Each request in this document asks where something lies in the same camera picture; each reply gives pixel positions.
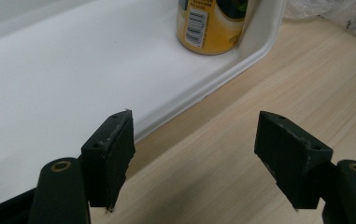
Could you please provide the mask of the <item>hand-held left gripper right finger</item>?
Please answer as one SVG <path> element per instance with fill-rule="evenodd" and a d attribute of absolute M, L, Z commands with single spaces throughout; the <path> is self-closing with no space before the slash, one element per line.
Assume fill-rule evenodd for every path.
<path fill-rule="evenodd" d="M 333 150 L 291 120 L 267 111 L 259 114 L 254 153 L 296 209 L 315 209 L 318 182 Z"/>

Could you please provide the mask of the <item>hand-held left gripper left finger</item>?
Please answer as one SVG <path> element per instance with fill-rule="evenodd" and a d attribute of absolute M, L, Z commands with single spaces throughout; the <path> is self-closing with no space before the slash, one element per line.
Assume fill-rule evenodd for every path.
<path fill-rule="evenodd" d="M 134 155 L 132 111 L 111 115 L 81 148 L 80 162 L 91 207 L 114 209 Z"/>

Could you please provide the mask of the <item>white plastic tray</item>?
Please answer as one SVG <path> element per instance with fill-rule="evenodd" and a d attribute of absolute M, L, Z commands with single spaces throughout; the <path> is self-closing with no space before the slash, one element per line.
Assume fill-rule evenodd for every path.
<path fill-rule="evenodd" d="M 179 43 L 178 0 L 0 0 L 0 203 L 108 116 L 131 110 L 142 138 L 257 63 L 284 7 L 255 0 L 239 44 L 206 56 Z"/>

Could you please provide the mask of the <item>clear plastic bag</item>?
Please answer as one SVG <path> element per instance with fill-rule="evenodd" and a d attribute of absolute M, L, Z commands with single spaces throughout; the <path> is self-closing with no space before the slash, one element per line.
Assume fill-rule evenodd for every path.
<path fill-rule="evenodd" d="M 356 0 L 287 0 L 284 18 L 307 21 L 323 18 L 356 36 Z"/>

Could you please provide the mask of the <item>yellow label drink bottle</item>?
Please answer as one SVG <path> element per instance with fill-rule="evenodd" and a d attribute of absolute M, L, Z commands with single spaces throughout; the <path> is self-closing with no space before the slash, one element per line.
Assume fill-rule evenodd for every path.
<path fill-rule="evenodd" d="M 217 55 L 235 47 L 256 0 L 178 0 L 177 36 L 187 49 Z"/>

